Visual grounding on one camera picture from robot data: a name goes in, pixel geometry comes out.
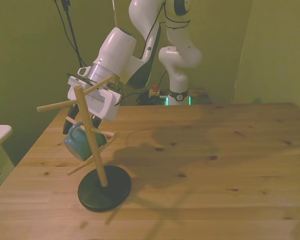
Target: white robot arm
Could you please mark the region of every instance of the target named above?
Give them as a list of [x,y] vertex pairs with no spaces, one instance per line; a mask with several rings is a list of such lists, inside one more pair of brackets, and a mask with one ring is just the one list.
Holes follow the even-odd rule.
[[[170,80],[169,105],[182,105],[188,102],[188,78],[177,68],[194,68],[202,59],[201,52],[194,46],[187,31],[187,19],[192,0],[132,0],[129,16],[133,25],[145,39],[142,57],[133,56],[136,39],[115,27],[102,44],[98,57],[92,66],[80,68],[78,74],[84,82],[71,76],[68,92],[70,100],[75,99],[74,86],[84,89],[106,77],[112,76],[134,89],[144,88],[149,80],[154,57],[160,39],[161,27],[158,17],[162,11],[166,17],[166,32],[174,46],[160,50],[159,60],[165,66]],[[86,96],[89,111],[102,120],[112,121],[118,111],[117,103],[121,95],[106,85]]]

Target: green wall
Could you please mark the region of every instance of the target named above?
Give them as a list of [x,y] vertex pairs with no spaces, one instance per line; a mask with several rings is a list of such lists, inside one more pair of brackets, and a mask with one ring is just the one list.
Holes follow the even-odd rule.
[[300,107],[300,0],[255,0],[233,103]]
[[[71,0],[71,20],[87,64],[115,25],[112,13],[110,0]],[[4,147],[15,164],[56,114],[38,113],[36,107],[66,100],[66,73],[78,68],[53,0],[0,0],[0,124],[13,128]]]

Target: teal mug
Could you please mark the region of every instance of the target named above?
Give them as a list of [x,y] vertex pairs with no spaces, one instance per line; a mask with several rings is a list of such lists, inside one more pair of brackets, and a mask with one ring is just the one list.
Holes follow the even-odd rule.
[[[64,139],[63,143],[72,155],[81,161],[85,161],[90,158],[92,153],[85,131],[78,128],[81,125],[83,125],[82,121],[74,124],[69,129],[69,135]],[[100,133],[95,133],[95,138],[99,148],[107,142],[105,136]]]

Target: wooden table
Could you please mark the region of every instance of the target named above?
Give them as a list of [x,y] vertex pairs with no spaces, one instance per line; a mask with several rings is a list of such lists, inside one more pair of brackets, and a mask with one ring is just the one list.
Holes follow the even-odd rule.
[[300,110],[292,104],[121,107],[101,155],[124,204],[77,196],[93,165],[62,144],[63,110],[0,187],[0,240],[300,240]]

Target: black round base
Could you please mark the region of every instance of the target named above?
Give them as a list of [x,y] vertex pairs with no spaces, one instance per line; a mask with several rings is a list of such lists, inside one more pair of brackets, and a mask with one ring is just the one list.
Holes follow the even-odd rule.
[[118,166],[104,167],[108,186],[101,186],[97,170],[89,172],[80,182],[78,197],[81,204],[93,212],[104,212],[122,204],[131,190],[129,174]]

